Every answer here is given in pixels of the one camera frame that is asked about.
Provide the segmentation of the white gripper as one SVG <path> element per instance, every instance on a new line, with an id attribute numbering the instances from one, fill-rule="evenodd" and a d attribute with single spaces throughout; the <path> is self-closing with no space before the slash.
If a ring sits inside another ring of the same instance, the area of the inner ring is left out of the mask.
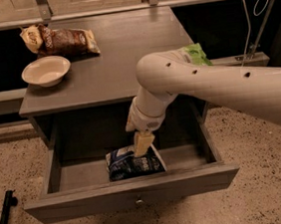
<path id="1" fill-rule="evenodd" d="M 126 131 L 133 132 L 137 130 L 134 135 L 134 152 L 135 156 L 141 157 L 145 155 L 155 138 L 152 131 L 159 129 L 165 119 L 165 115 L 162 114 L 158 117 L 145 115 L 137 108 L 136 101 L 137 99 L 132 100 L 126 123 Z"/>

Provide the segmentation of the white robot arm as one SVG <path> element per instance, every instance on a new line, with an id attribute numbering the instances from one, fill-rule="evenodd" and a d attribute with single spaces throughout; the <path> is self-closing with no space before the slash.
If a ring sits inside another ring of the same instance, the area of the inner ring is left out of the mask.
<path id="1" fill-rule="evenodd" d="M 199 66 L 179 50 L 147 54 L 136 66 L 139 92 L 126 131 L 135 133 L 135 155 L 143 156 L 152 133 L 176 97 L 189 95 L 281 125 L 281 68 Z"/>

